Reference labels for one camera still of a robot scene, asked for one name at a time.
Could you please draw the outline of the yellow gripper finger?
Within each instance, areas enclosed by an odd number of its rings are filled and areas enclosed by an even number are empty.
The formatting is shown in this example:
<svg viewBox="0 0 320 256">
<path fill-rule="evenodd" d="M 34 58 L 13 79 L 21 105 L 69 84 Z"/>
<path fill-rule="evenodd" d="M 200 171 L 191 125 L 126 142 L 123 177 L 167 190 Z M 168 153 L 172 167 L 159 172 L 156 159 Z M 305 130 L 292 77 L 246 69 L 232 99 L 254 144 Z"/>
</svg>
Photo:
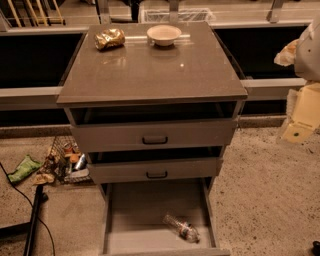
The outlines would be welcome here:
<svg viewBox="0 0 320 256">
<path fill-rule="evenodd" d="M 312 130 L 285 120 L 279 130 L 278 138 L 290 143 L 302 143 L 312 134 Z"/>
<path fill-rule="evenodd" d="M 290 66 L 295 63 L 298 40 L 295 39 L 287 44 L 274 58 L 274 63 L 280 66 Z"/>
</svg>

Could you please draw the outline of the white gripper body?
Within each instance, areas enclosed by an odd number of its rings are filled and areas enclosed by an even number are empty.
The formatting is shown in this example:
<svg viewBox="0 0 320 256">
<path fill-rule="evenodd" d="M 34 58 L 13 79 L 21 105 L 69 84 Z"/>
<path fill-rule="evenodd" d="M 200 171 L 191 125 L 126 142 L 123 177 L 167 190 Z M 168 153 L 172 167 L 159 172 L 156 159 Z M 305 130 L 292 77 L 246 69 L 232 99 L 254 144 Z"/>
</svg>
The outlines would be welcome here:
<svg viewBox="0 0 320 256">
<path fill-rule="evenodd" d="M 320 83 L 311 83 L 296 92 L 290 122 L 309 130 L 320 126 Z"/>
</svg>

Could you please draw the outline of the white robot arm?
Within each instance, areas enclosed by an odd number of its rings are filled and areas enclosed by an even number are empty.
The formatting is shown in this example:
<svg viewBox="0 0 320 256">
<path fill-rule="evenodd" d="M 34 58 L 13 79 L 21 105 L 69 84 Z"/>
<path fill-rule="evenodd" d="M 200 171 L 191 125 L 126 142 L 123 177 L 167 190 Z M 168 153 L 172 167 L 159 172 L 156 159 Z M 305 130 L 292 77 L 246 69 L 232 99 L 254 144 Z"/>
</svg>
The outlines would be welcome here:
<svg viewBox="0 0 320 256">
<path fill-rule="evenodd" d="M 320 126 L 320 17 L 300 37 L 287 44 L 274 58 L 280 66 L 294 66 L 306 84 L 287 95 L 286 119 L 279 138 L 291 143 L 305 141 Z"/>
</svg>

